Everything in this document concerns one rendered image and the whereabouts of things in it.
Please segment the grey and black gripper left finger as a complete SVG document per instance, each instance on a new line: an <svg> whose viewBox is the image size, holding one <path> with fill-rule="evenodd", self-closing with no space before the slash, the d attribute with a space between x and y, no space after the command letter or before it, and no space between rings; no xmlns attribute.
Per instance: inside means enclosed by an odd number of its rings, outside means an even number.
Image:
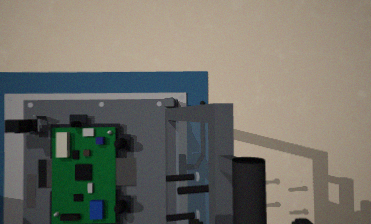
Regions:
<svg viewBox="0 0 371 224"><path fill-rule="evenodd" d="M189 219L189 224L203 224L203 222L199 222L199 219Z"/></svg>

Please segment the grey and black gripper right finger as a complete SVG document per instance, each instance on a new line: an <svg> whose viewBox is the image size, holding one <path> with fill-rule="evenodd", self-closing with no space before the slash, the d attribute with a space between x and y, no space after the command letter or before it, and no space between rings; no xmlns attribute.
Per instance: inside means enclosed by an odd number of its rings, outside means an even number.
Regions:
<svg viewBox="0 0 371 224"><path fill-rule="evenodd" d="M307 218L296 218L295 221L292 221L291 224L313 224Z"/></svg>

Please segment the green circuit board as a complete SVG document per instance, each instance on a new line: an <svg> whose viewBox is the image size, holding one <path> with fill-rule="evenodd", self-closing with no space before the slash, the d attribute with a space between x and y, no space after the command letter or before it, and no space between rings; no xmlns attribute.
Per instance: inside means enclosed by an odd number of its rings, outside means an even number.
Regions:
<svg viewBox="0 0 371 224"><path fill-rule="evenodd" d="M116 127L52 128L51 224L116 223L115 141Z"/></svg>

